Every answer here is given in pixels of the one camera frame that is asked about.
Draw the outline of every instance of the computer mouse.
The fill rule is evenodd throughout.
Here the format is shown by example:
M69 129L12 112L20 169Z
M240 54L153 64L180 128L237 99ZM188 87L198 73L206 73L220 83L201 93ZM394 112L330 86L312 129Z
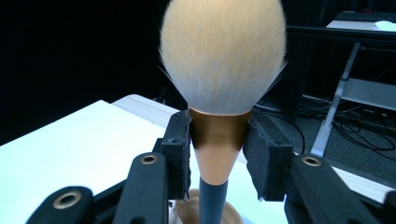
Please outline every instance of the computer mouse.
M382 31L393 31L396 32L396 23L392 23L391 21L377 21L374 23L376 28Z

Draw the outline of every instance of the white bristles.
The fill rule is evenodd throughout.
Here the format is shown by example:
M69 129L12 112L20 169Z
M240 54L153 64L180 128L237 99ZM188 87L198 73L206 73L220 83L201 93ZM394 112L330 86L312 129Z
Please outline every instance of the white bristles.
M161 29L168 76L208 114L251 110L280 73L285 47L278 0L173 0Z

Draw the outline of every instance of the makeup brush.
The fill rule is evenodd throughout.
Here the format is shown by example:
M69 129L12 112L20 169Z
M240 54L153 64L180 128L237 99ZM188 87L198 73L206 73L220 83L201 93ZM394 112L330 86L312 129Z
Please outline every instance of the makeup brush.
M278 0L172 0L165 11L160 53L189 105L201 223L220 223L252 107L283 68L285 47Z

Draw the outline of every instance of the brush handle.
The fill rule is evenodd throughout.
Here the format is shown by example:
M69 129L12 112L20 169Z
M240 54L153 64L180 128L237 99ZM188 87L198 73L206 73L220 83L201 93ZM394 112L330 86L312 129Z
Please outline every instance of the brush handle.
M199 183L199 211L201 224L220 224L227 196L228 181L222 185Z

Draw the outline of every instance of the brush ferrule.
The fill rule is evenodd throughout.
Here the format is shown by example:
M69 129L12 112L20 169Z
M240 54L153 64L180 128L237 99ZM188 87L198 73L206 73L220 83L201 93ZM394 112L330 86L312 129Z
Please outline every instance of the brush ferrule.
M251 111L221 116L190 107L191 141L201 178L208 184L221 185L228 180L248 132Z

